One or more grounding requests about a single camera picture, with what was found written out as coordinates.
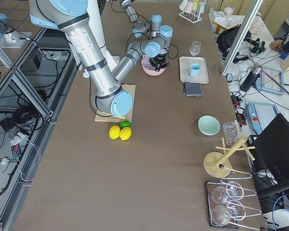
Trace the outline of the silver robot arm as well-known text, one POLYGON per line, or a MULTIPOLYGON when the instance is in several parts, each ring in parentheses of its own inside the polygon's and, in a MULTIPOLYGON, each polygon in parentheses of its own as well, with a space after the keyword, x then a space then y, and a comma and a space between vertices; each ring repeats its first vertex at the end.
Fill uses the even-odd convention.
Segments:
POLYGON ((152 15, 150 21, 145 18, 145 22, 141 22, 139 18, 141 15, 138 14, 132 6, 132 0, 120 0, 119 3, 125 14, 128 16, 129 22, 132 24, 132 33, 136 38, 140 38, 146 33, 150 33, 151 38, 157 36, 162 22, 161 15, 152 15))
POLYGON ((161 16, 153 15, 149 23, 142 23, 130 0, 120 6, 139 37, 151 32, 152 38, 129 45, 127 53, 111 70, 103 45, 104 34, 100 11, 95 0, 31 0, 30 19, 37 26, 65 33, 82 61, 97 90, 92 103, 101 112, 125 116, 133 106, 132 95, 123 90, 122 80, 137 64, 141 56, 150 58, 155 71, 167 67, 166 60, 173 29, 161 24, 161 16))

